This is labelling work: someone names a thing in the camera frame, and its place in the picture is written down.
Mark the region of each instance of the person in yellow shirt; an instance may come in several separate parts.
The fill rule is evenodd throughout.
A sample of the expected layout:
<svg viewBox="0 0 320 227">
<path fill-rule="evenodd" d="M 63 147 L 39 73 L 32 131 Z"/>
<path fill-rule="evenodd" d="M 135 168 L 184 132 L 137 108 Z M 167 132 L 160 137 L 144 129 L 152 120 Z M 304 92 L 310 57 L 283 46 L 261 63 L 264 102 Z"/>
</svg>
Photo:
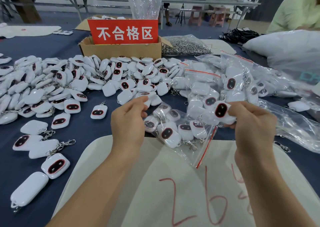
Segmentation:
<svg viewBox="0 0 320 227">
<path fill-rule="evenodd" d="M 320 0 L 284 0 L 267 33 L 299 29 L 320 31 Z"/>
</svg>

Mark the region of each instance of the forearm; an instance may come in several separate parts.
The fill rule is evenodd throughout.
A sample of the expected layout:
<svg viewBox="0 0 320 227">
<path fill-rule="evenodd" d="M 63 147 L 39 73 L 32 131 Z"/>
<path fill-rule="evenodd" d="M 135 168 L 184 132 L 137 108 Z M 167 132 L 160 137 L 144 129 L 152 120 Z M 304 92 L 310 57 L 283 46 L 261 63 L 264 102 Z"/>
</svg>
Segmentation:
<svg viewBox="0 0 320 227">
<path fill-rule="evenodd" d="M 111 153 L 47 227 L 106 226 L 131 167 L 130 161 Z"/>
<path fill-rule="evenodd" d="M 276 161 L 242 166 L 257 227 L 316 227 L 283 180 Z"/>
</svg>

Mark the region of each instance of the person's left hand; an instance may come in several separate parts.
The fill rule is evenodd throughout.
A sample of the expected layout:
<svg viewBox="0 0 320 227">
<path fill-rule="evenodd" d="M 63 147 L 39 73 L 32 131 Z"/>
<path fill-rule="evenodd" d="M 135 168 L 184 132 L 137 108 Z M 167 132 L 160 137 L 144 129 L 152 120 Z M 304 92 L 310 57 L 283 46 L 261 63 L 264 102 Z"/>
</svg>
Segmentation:
<svg viewBox="0 0 320 227">
<path fill-rule="evenodd" d="M 112 112 L 113 144 L 111 153 L 128 157 L 134 161 L 138 159 L 144 139 L 145 128 L 142 118 L 147 117 L 145 111 L 148 107 L 144 104 L 147 100 L 147 96 L 138 97 Z"/>
</svg>

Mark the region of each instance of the blue tablecloth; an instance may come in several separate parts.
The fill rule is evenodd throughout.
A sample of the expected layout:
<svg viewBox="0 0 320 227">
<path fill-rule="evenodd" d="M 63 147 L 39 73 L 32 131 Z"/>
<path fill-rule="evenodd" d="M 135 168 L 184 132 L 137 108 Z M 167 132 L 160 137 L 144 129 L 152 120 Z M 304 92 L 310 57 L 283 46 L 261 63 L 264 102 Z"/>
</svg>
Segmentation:
<svg viewBox="0 0 320 227">
<path fill-rule="evenodd" d="M 218 33 L 210 30 L 195 29 L 193 35 L 200 39 L 207 37 L 218 38 Z M 181 31 L 161 30 L 161 36 L 171 35 L 187 35 Z M 35 55 L 41 58 L 58 57 L 68 59 L 74 55 L 80 54 L 78 43 L 89 32 L 74 31 L 71 36 L 63 35 L 49 35 L 44 37 L 16 37 L 12 39 L 5 39 L 0 41 L 0 52 L 6 56 L 13 58 L 13 61 L 28 55 Z M 239 55 L 246 57 L 246 54 L 237 46 L 232 46 L 236 49 Z M 119 106 L 117 103 L 117 94 L 106 98 L 102 92 L 94 91 L 88 95 L 88 102 L 81 103 L 81 111 L 78 114 L 71 115 L 70 124 L 66 128 L 57 129 L 54 139 L 59 141 L 66 141 L 69 139 L 76 139 L 77 143 L 66 146 L 62 154 L 70 160 L 70 168 L 55 180 L 49 180 L 46 187 L 35 197 L 35 199 L 20 212 L 14 214 L 10 208 L 10 195 L 12 192 L 33 172 L 41 171 L 41 164 L 44 158 L 31 160 L 28 158 L 28 152 L 17 152 L 12 150 L 14 142 L 23 134 L 20 128 L 30 121 L 32 118 L 20 117 L 13 123 L 7 125 L 0 125 L 0 225 L 1 226 L 45 226 L 54 212 L 58 199 L 62 190 L 70 177 L 70 174 L 76 165 L 79 157 L 84 149 L 93 140 L 110 135 L 110 115 L 111 112 Z M 162 97 L 162 100 L 172 108 L 186 112 L 186 105 L 184 102 L 186 98 L 182 96 L 173 96 L 171 94 Z M 287 99 L 279 99 L 269 97 L 269 101 L 278 105 L 285 105 L 288 103 Z M 102 101 L 107 101 L 108 112 L 103 120 L 91 120 L 90 113 L 95 105 Z M 52 117 L 40 119 L 52 123 Z M 228 128 L 220 128 L 217 131 L 214 139 L 217 140 L 234 140 L 234 131 Z M 277 139 L 283 145 L 291 149 L 288 155 L 298 166 L 300 171 L 304 174 L 306 179 L 310 182 L 314 190 L 320 195 L 320 155 L 312 153 L 305 148 L 291 142 L 287 139 Z"/>
</svg>

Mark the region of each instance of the red sign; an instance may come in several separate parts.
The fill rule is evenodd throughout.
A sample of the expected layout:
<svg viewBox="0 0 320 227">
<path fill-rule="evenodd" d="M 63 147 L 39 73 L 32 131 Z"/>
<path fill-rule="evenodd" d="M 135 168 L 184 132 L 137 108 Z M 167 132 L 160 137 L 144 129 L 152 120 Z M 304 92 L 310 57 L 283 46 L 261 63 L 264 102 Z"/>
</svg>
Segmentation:
<svg viewBox="0 0 320 227">
<path fill-rule="evenodd" d="M 88 19 L 94 44 L 158 43 L 158 20 Z"/>
</svg>

